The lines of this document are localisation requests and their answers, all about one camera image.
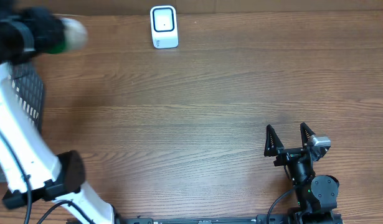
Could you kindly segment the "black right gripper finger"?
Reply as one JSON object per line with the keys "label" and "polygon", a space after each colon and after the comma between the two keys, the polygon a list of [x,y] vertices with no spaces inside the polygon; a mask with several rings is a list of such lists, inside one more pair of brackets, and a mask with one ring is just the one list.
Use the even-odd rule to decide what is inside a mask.
{"label": "black right gripper finger", "polygon": [[277,136],[274,128],[269,124],[266,127],[266,141],[264,148],[264,156],[272,157],[277,156],[284,150],[284,145]]}
{"label": "black right gripper finger", "polygon": [[308,145],[311,145],[311,142],[315,137],[315,133],[309,128],[309,126],[305,122],[300,124],[300,132],[302,146],[307,147]]}

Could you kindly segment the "green lid clear jar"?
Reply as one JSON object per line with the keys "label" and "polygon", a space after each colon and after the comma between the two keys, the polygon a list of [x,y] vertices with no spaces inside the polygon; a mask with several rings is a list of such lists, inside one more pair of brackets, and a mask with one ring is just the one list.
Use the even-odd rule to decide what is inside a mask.
{"label": "green lid clear jar", "polygon": [[82,49],[88,40],[88,33],[85,26],[75,19],[63,17],[60,20],[64,25],[64,41],[50,49],[47,53],[61,54]]}

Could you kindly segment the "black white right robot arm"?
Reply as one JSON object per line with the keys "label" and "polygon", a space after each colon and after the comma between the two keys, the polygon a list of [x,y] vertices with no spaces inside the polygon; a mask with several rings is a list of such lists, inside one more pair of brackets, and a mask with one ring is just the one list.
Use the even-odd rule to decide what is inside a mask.
{"label": "black white right robot arm", "polygon": [[[331,147],[327,136],[319,136],[306,123],[300,124],[301,147],[287,149],[271,125],[266,127],[264,148],[265,157],[274,157],[274,166],[283,167],[292,188],[280,195],[270,206],[266,215],[260,218],[270,223],[342,223],[337,208],[339,180],[331,175],[316,175],[313,163],[325,156]],[[272,214],[276,204],[295,193],[297,207],[290,208],[286,214]]]}

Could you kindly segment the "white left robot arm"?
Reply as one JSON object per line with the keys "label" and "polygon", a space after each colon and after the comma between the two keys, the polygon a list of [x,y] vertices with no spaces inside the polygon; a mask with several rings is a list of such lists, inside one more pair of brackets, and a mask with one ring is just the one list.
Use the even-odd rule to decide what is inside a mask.
{"label": "white left robot arm", "polygon": [[86,180],[77,151],[54,154],[37,127],[44,92],[37,77],[15,76],[14,67],[40,54],[81,49],[87,30],[43,7],[17,10],[0,1],[0,166],[9,209],[31,209],[38,200],[64,207],[81,223],[120,223],[115,208]]}

